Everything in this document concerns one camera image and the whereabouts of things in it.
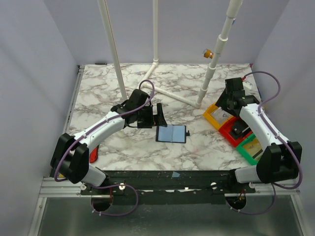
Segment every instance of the marble table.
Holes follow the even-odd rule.
[[[122,64],[127,95],[137,87],[150,64]],[[157,87],[196,100],[207,65],[159,64],[150,76]],[[200,109],[156,93],[153,104],[163,104],[168,124],[186,125],[190,131],[185,144],[156,142],[156,128],[125,128],[99,147],[92,165],[102,170],[230,170],[249,163],[203,117],[224,89],[224,80],[251,72],[249,64],[220,64]],[[259,98],[253,76],[251,94]],[[69,133],[82,131],[122,102],[113,65],[86,65]]]

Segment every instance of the cable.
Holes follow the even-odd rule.
[[[120,213],[120,214],[112,214],[112,213],[106,213],[106,212],[103,212],[103,211],[97,211],[94,209],[94,204],[93,202],[91,203],[91,207],[93,209],[92,213],[96,212],[98,213],[99,215],[107,215],[107,216],[125,216],[125,215],[129,215],[130,213],[132,213],[134,210],[136,210],[136,208],[138,207],[138,203],[139,203],[139,196],[138,196],[138,193],[137,193],[137,190],[132,187],[131,185],[128,185],[128,184],[114,184],[114,185],[109,185],[109,186],[104,186],[104,187],[98,187],[98,186],[93,186],[93,188],[96,188],[96,189],[106,189],[106,188],[113,188],[113,187],[118,187],[118,186],[126,186],[128,188],[131,188],[135,195],[136,195],[136,203],[134,204],[133,208],[130,210],[130,211],[127,211],[126,213]]]
[[[97,124],[96,126],[92,127],[89,131],[87,131],[85,133],[85,136],[91,134],[94,130],[96,130],[97,128],[99,128],[100,126],[104,125],[105,123],[113,120],[113,119],[116,119],[118,117],[121,117],[121,116],[125,116],[125,115],[128,115],[128,114],[131,114],[131,113],[134,113],[136,111],[139,111],[140,109],[142,109],[144,106],[146,106],[151,100],[152,98],[154,97],[154,92],[155,92],[155,88],[154,88],[154,84],[150,81],[150,80],[143,80],[141,81],[141,83],[139,84],[139,89],[141,88],[141,85],[144,83],[144,82],[149,82],[151,85],[152,85],[152,92],[150,94],[150,97],[149,99],[143,104],[141,105],[140,107],[136,108],[136,109],[133,109],[129,112],[125,112],[125,113],[122,113],[122,114],[118,114],[116,116],[113,116],[113,117],[110,117],[108,120],[104,120],[102,121],[101,123]],[[73,144],[70,145],[70,147],[65,151],[65,153],[63,154],[62,158],[60,159],[59,163],[58,163],[58,166],[55,170],[55,174],[54,174],[54,179],[56,182],[61,182],[61,181],[65,181],[66,178],[62,178],[62,179],[58,179],[58,173],[59,173],[59,170],[60,170],[60,167],[61,165],[63,164],[63,161],[65,160],[65,158],[67,157],[67,155],[69,154],[69,152],[73,149],[73,147],[78,143],[80,142],[85,136],[81,136],[80,138],[78,138],[77,140],[75,140],[73,142]]]
[[[272,188],[274,190],[274,197],[272,199],[272,203],[267,209],[265,209],[265,210],[263,210],[261,212],[248,212],[248,211],[237,210],[237,209],[231,207],[231,205],[227,202],[227,200],[225,200],[225,203],[230,207],[231,210],[233,210],[235,212],[238,212],[238,213],[241,213],[241,214],[245,214],[245,215],[262,215],[264,213],[267,213],[268,211],[270,211],[274,207],[276,199],[277,199],[275,186],[273,184],[271,184],[271,186],[272,186]]]
[[[264,123],[268,126],[268,128],[271,130],[271,132],[275,135],[275,138],[276,139],[279,139],[281,143],[283,143],[283,145],[286,147],[286,149],[290,152],[291,156],[293,157],[293,160],[295,161],[296,165],[297,165],[297,168],[299,170],[299,180],[298,182],[292,186],[292,187],[286,187],[286,186],[283,186],[283,185],[280,185],[278,183],[274,183],[276,186],[280,187],[280,188],[283,188],[283,189],[296,189],[297,187],[299,187],[302,183],[302,180],[303,180],[303,171],[302,171],[302,168],[301,168],[301,165],[300,165],[300,162],[298,161],[295,153],[293,152],[292,148],[286,143],[285,140],[283,140],[281,137],[278,136],[277,132],[273,129],[273,127],[271,126],[271,124],[267,121],[267,119],[265,118],[265,116],[261,113],[261,109],[262,109],[262,106],[264,104],[266,104],[267,102],[271,101],[272,99],[274,99],[275,97],[277,97],[280,93],[280,90],[281,90],[281,86],[280,86],[280,82],[279,80],[274,76],[272,75],[271,73],[268,73],[268,72],[265,72],[265,71],[255,71],[255,72],[251,72],[251,73],[248,73],[244,76],[244,78],[246,78],[248,75],[251,75],[251,74],[255,74],[255,73],[262,73],[262,74],[266,74],[266,75],[269,75],[271,76],[278,84],[278,91],[276,92],[275,95],[273,95],[272,97],[270,97],[269,99],[267,99],[266,101],[264,102],[261,102],[258,106],[258,113],[261,114],[261,119],[264,121]]]

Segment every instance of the white marble surface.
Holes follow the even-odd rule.
[[[149,64],[123,64],[127,95],[137,87],[150,68]],[[150,79],[155,86],[196,100],[207,65],[160,64]],[[99,148],[94,166],[103,170],[230,170],[249,166],[246,160],[203,117],[224,89],[224,80],[251,72],[248,64],[221,64],[209,84],[201,109],[195,109],[163,94],[156,93],[153,104],[162,102],[168,124],[186,125],[191,136],[186,144],[156,142],[156,128],[125,128]],[[253,76],[250,93],[258,92]],[[113,105],[121,103],[121,94],[113,65],[85,67],[73,111],[69,132],[74,134],[104,117]]]

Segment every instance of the red object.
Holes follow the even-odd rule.
[[[248,134],[246,134],[244,137],[239,137],[238,139],[234,139],[230,132],[232,131],[232,126],[238,119],[241,119],[239,117],[233,117],[228,122],[226,122],[222,127],[219,129],[219,132],[234,146],[237,147],[245,138],[247,138],[249,135],[252,134],[252,131],[250,131]]]
[[[98,146],[90,154],[90,163],[95,162],[98,159]]]

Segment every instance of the wall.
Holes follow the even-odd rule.
[[[28,234],[77,66],[42,0],[0,3],[0,229]]]
[[[253,71],[265,70],[280,80],[282,91],[267,112],[279,130],[303,147],[304,181],[300,189],[310,222],[315,222],[314,9],[313,0],[290,0],[253,65]],[[276,92],[271,78],[255,78],[264,99]]]
[[[112,62],[97,1],[44,0],[79,64]],[[108,0],[121,62],[153,60],[152,0]],[[249,63],[257,57],[288,0],[245,0],[220,59]],[[209,63],[229,0],[160,0],[158,53],[161,63]]]

